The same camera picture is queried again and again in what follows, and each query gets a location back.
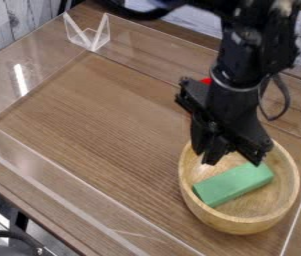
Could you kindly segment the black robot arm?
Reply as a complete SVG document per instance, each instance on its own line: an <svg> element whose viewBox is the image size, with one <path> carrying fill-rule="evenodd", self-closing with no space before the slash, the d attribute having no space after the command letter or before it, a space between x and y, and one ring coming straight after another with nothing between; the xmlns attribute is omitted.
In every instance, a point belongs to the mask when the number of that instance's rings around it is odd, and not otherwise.
<svg viewBox="0 0 301 256"><path fill-rule="evenodd" d="M275 147L259 120L263 96L271 83L289 94L280 73L295 66L300 54L301 0L148 0L154 5L148 11L118 0L98 1L133 20L160 19L184 6L220 17L223 40L211 81L184 77L176 101L192 114L192 147L203 162L215 165L228 153L239 152L259 165Z"/></svg>

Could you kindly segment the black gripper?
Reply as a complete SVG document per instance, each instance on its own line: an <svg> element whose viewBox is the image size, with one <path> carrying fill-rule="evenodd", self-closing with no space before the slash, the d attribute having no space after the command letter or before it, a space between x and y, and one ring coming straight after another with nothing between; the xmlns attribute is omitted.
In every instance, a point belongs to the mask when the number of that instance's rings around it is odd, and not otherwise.
<svg viewBox="0 0 301 256"><path fill-rule="evenodd" d="M273 149L257 116L259 92L237 92L189 77L181 79L180 87L176 101L192 114L192 147L201 163L216 165L237 151L259 166Z"/></svg>

